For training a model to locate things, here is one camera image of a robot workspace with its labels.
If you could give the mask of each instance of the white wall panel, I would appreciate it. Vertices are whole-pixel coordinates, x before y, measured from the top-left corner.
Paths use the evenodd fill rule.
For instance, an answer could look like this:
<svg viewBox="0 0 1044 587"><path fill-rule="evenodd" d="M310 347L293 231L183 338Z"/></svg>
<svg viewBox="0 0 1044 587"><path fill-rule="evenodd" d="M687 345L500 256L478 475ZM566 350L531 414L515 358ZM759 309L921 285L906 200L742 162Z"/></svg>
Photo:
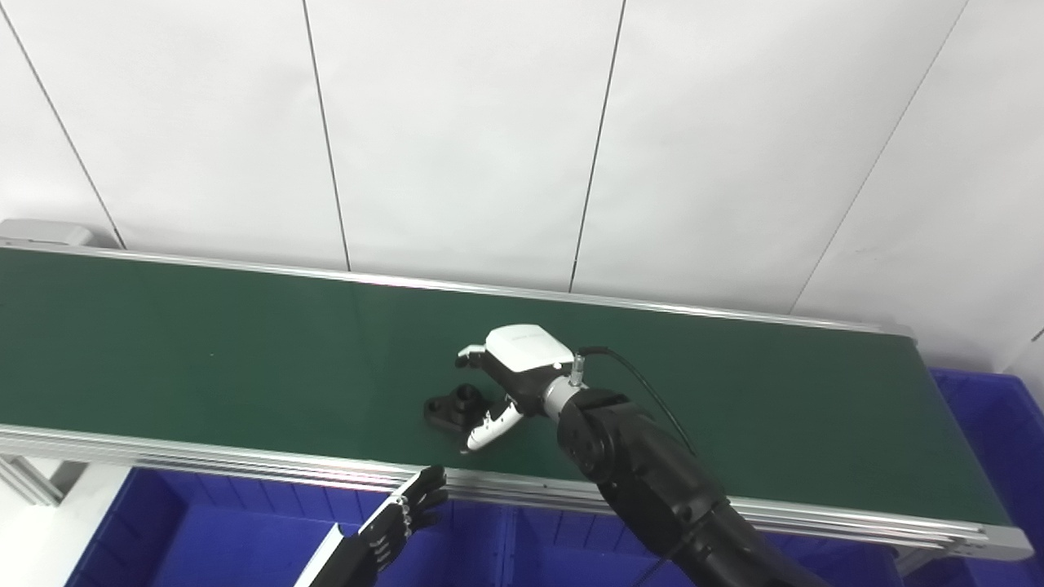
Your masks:
<svg viewBox="0 0 1044 587"><path fill-rule="evenodd" d="M0 18L0 220L77 222L109 245L109 220Z"/></svg>
<svg viewBox="0 0 1044 587"><path fill-rule="evenodd" d="M352 268L565 289L619 2L308 6Z"/></svg>
<svg viewBox="0 0 1044 587"><path fill-rule="evenodd" d="M962 5L628 3L574 291L788 311Z"/></svg>
<svg viewBox="0 0 1044 587"><path fill-rule="evenodd" d="M4 6L128 248L345 266L300 2Z"/></svg>
<svg viewBox="0 0 1044 587"><path fill-rule="evenodd" d="M794 311L998 369L1044 326L1044 4L973 0Z"/></svg>

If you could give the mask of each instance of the robotic hand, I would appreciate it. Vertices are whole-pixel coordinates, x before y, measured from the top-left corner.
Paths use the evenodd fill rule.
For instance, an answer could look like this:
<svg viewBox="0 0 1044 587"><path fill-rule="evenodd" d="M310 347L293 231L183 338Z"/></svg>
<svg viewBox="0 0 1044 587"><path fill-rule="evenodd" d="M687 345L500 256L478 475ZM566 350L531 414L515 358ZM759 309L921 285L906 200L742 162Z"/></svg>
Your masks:
<svg viewBox="0 0 1044 587"><path fill-rule="evenodd" d="M298 579L295 587L371 587L377 573L402 553L417 531L438 521L432 508L446 501L446 471L427 467L413 475L359 527L345 536L334 524Z"/></svg>
<svg viewBox="0 0 1044 587"><path fill-rule="evenodd" d="M737 514L692 452L648 413L624 395L589 389L584 361L593 353L614 354L574 354L535 325L497 328L485 345L460 351L457 366L484 371L505 399L491 405L461 385L428 400L425 416L462 432L462 452L479 450L527 416L555 421L559 446L613 511L646 548L701 587L827 587Z"/></svg>

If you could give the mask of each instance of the blue plastic bin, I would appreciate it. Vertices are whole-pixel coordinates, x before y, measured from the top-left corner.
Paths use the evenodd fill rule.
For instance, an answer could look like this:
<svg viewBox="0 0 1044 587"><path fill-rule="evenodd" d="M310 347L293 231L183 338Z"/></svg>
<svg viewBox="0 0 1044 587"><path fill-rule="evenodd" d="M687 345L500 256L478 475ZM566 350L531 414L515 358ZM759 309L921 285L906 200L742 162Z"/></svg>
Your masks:
<svg viewBox="0 0 1044 587"><path fill-rule="evenodd" d="M932 370L935 383L1012 521L1037 555L1018 563L947 559L908 587L1044 587L1044 415L1018 377Z"/></svg>
<svg viewBox="0 0 1044 587"><path fill-rule="evenodd" d="M379 493L132 471L69 587L288 587L331 522L355 529ZM627 586L655 562L619 519L451 501L380 585ZM835 587L901 587L884 546L772 536ZM689 585L664 565L650 587Z"/></svg>
<svg viewBox="0 0 1044 587"><path fill-rule="evenodd" d="M1015 377L932 374L1015 523L1038 556L1022 563L932 562L907 587L1041 587L1044 417ZM383 499L354 492L135 470L84 553L71 587L289 586L329 523L356 527ZM610 516L455 501L420 533L382 585L630 585L654 558ZM889 548L769 536L835 587L903 585ZM665 565L649 586L687 585Z"/></svg>

